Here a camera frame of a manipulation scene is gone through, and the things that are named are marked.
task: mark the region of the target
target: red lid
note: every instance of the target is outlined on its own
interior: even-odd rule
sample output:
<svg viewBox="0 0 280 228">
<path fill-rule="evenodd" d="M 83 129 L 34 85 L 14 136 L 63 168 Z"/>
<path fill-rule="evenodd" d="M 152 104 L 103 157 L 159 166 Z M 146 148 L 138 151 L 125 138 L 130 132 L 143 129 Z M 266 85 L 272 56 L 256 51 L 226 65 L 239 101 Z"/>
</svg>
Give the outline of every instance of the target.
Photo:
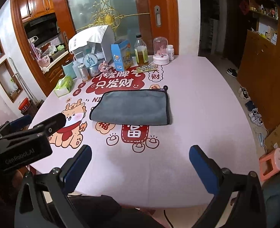
<svg viewBox="0 0 280 228">
<path fill-rule="evenodd" d="M 29 105 L 29 100 L 28 100 L 28 98 L 25 98 L 25 99 L 22 101 L 22 103 L 21 103 L 20 106 L 19 106 L 19 110 L 21 111 L 21 110 L 24 108 L 25 105 Z"/>
</svg>

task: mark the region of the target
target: black cable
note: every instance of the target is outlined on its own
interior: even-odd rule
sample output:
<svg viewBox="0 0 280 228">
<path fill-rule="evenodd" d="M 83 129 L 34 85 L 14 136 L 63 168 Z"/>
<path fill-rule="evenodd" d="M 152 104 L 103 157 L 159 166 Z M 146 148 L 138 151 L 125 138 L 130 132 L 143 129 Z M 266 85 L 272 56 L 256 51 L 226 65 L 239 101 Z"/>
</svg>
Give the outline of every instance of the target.
<svg viewBox="0 0 280 228">
<path fill-rule="evenodd" d="M 169 221 L 168 217 L 166 216 L 165 210 L 163 210 L 163 213 L 164 213 L 164 217 L 166 218 L 166 220 L 169 223 L 169 225 L 171 226 L 171 228 L 174 228 L 173 224 Z"/>
</svg>

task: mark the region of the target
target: pink tablecloth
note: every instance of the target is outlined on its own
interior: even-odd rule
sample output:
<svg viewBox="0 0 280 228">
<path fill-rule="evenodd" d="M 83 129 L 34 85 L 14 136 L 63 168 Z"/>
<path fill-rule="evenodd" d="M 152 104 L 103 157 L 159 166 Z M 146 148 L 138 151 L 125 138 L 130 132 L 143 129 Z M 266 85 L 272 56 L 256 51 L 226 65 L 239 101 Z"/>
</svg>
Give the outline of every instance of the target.
<svg viewBox="0 0 280 228">
<path fill-rule="evenodd" d="M 109 125 L 89 120 L 91 108 L 107 91 L 164 85 L 168 86 L 171 125 Z M 47 173 L 73 157 L 80 145 L 90 145 L 92 161 L 76 189 L 87 195 L 109 195 L 121 204 L 148 208 L 208 203 L 212 195 L 189 161 L 189 148 L 195 144 L 234 173 L 259 170 L 252 131 L 240 103 L 203 57 L 178 56 L 145 74 L 137 74 L 133 67 L 88 83 L 77 80 L 68 95 L 58 98 L 52 92 L 31 126 L 59 112 L 66 114 L 69 127 L 61 136 L 50 137 L 52 155 L 32 166 Z"/>
</svg>

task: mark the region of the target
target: red scarf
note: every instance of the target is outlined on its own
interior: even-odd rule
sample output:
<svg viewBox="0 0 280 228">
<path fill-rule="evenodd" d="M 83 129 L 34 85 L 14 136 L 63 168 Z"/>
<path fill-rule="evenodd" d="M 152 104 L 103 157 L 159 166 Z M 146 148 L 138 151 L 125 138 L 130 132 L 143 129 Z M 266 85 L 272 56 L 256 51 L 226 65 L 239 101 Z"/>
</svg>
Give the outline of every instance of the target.
<svg viewBox="0 0 280 228">
<path fill-rule="evenodd" d="M 79 125 L 81 124 L 81 121 L 75 123 L 75 124 L 72 124 L 68 127 L 65 127 L 65 128 L 60 128 L 57 133 L 59 134 L 63 134 L 62 135 L 62 141 L 67 141 L 69 139 L 70 136 L 72 136 L 73 132 L 72 130 L 76 127 L 78 127 Z"/>
</svg>

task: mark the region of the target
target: sliding door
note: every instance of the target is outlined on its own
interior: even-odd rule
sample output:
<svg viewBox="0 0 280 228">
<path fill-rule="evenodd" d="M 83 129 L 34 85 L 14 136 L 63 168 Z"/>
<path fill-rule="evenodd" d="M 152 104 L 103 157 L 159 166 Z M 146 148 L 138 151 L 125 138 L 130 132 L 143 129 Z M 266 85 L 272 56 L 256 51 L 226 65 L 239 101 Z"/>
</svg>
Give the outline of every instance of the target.
<svg viewBox="0 0 280 228">
<path fill-rule="evenodd" d="M 116 39 L 133 46 L 142 34 L 148 53 L 152 41 L 163 36 L 178 51 L 177 0 L 53 0 L 58 25 L 67 40 L 94 25 L 111 25 Z"/>
</svg>

